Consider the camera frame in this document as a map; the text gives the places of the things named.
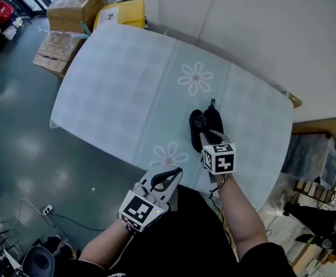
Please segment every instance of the cardboard box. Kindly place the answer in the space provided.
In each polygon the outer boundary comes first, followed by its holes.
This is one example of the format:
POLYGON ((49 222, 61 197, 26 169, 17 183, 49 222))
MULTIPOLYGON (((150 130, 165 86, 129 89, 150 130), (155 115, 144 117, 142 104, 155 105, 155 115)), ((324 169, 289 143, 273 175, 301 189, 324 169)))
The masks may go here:
POLYGON ((78 33, 49 31, 41 44, 33 63, 36 66, 64 78, 68 68, 81 49, 85 39, 78 33))
POLYGON ((92 31, 96 15, 105 5, 107 0, 55 0, 47 9, 50 29, 84 33, 84 22, 92 31))

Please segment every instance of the checkered tablecloth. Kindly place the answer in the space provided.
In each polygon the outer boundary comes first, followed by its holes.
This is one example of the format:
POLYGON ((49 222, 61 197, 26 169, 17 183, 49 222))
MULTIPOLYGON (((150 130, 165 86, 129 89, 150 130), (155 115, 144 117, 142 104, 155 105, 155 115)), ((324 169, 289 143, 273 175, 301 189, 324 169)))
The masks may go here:
POLYGON ((195 46, 124 25, 99 26, 66 74, 51 127, 145 170, 180 166, 181 184, 207 193, 213 185, 191 146, 188 117, 211 98, 236 144, 235 177, 260 208, 286 155, 293 106, 251 73, 195 46))

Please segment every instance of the yellow container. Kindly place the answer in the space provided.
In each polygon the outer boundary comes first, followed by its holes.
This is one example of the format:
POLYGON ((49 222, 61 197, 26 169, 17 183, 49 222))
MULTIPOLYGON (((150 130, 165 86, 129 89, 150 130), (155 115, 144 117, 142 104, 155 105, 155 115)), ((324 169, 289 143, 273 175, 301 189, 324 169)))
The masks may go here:
POLYGON ((144 0, 131 0, 105 6, 97 14, 93 30, 96 30, 100 24, 104 23, 131 25, 132 27, 144 29, 144 0))

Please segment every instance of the green floor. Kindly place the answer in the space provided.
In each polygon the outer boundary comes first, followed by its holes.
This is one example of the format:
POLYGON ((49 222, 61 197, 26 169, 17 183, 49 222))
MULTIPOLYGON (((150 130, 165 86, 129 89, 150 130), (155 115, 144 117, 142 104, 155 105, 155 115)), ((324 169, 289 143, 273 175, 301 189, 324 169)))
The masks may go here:
MULTIPOLYGON (((105 228, 144 171, 63 129, 50 129, 61 83, 32 63, 47 34, 43 29, 48 29, 46 18, 32 20, 21 30, 18 45, 8 42, 0 53, 1 229, 14 224, 23 197, 38 208, 51 204, 58 214, 105 228)), ((57 224, 80 249, 98 234, 59 218, 57 224)), ((23 201, 20 221, 9 235, 24 253, 35 239, 54 233, 62 232, 23 201)))

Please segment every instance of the person's right arm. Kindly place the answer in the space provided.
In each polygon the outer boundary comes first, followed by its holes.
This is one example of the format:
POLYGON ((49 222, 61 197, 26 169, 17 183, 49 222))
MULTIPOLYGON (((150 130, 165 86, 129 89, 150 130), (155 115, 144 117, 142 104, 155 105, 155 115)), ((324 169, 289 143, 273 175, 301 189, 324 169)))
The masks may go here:
MULTIPOLYGON (((217 175, 216 179, 220 184, 223 176, 217 175)), ((264 224, 231 174, 218 192, 241 260, 251 248, 267 243, 264 224)))

